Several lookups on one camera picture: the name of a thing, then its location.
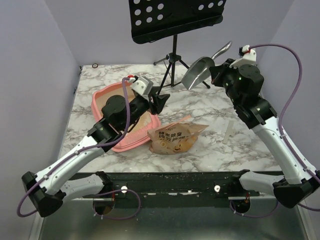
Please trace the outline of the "pink litter box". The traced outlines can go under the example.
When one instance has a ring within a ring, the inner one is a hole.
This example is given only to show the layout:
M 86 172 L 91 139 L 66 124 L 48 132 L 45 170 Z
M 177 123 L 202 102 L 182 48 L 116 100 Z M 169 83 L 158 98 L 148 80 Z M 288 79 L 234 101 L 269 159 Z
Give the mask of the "pink litter box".
M 96 121 L 99 121 L 102 116 L 102 108 L 107 100 L 113 95 L 124 96 L 123 86 L 121 82 L 110 84 L 92 95 L 91 110 Z M 157 128 L 161 125 L 161 121 L 157 115 L 152 115 L 148 111 L 145 112 L 139 119 L 133 130 L 126 134 L 112 150 L 116 153 L 125 152 L 147 143 L 150 138 L 148 131 Z

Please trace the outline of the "metal litter scoop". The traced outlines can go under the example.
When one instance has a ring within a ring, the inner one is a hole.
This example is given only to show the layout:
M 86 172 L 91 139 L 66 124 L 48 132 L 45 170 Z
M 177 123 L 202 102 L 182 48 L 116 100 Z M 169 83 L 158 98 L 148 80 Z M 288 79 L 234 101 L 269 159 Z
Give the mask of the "metal litter scoop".
M 211 76 L 210 67 L 214 67 L 215 59 L 224 54 L 232 46 L 232 41 L 229 41 L 221 49 L 219 49 L 212 57 L 203 56 L 197 59 L 187 70 L 181 79 L 181 83 L 187 90 L 191 90 L 200 83 L 203 83 Z

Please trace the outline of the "orange cat litter bag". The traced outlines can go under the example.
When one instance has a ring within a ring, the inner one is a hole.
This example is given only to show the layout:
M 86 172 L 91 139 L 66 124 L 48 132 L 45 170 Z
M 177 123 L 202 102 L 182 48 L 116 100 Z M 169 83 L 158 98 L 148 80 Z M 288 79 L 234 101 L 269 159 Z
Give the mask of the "orange cat litter bag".
M 178 121 L 148 130 L 147 135 L 151 140 L 149 150 L 160 155 L 174 155 L 190 150 L 208 126 L 190 122 L 189 118 L 188 115 Z

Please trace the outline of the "white bag sealing clip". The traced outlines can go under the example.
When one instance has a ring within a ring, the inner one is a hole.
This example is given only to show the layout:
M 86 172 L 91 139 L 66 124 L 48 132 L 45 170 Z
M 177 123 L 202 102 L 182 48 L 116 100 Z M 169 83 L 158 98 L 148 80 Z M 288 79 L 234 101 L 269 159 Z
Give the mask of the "white bag sealing clip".
M 235 135 L 235 131 L 233 129 L 233 126 L 234 126 L 234 122 L 232 120 L 230 120 L 228 122 L 227 129 L 226 129 L 226 132 L 225 132 L 225 135 L 223 138 L 223 142 L 222 142 L 224 145 L 226 145 L 228 143 L 230 137 L 233 137 Z

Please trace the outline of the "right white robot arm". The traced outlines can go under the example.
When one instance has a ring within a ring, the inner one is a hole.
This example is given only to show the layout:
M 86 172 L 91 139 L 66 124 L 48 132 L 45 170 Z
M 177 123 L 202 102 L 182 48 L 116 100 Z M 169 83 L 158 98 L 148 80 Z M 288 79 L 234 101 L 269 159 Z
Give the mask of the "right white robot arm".
M 281 175 L 268 175 L 245 169 L 235 176 L 235 182 L 244 190 L 272 195 L 291 209 L 319 188 L 315 178 L 320 172 L 303 159 L 294 144 L 287 145 L 290 138 L 279 127 L 277 112 L 260 96 L 264 83 L 260 70 L 251 64 L 233 68 L 231 63 L 228 59 L 210 67 L 211 83 L 225 89 L 238 117 L 263 141 L 282 170 Z

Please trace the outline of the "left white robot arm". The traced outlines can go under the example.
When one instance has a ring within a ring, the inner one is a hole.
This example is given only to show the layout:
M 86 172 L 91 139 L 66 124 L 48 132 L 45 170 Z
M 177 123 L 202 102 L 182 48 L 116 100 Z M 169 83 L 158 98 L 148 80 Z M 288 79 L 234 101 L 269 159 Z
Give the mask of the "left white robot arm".
M 145 112 L 161 113 L 169 94 L 152 93 L 148 97 L 136 94 L 132 101 L 121 95 L 111 96 L 102 108 L 103 117 L 87 135 L 65 156 L 37 173 L 27 171 L 22 177 L 25 198 L 29 198 L 35 212 L 42 218 L 55 213 L 64 202 L 87 195 L 101 195 L 109 187 L 108 176 L 97 172 L 73 186 L 68 180 L 82 167 L 102 156 L 121 141 L 130 125 Z

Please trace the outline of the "black music stand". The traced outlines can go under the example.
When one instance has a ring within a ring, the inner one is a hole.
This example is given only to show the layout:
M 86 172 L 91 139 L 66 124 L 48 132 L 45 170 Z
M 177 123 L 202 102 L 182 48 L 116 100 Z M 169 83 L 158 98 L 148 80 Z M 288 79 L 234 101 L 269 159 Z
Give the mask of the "black music stand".
M 175 74 L 176 62 L 186 65 L 177 54 L 178 34 L 211 27 L 223 21 L 223 0 L 130 0 L 131 37 L 137 44 L 173 37 L 166 74 Z

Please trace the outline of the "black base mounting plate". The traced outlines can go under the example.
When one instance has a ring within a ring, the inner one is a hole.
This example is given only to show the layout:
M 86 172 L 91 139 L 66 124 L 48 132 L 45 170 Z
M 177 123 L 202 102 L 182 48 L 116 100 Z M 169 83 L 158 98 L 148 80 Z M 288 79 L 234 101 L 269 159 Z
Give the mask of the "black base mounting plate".
M 229 201 L 241 208 L 260 196 L 244 190 L 236 172 L 77 173 L 50 197 L 50 209 L 77 198 L 92 199 L 96 208 L 227 208 Z

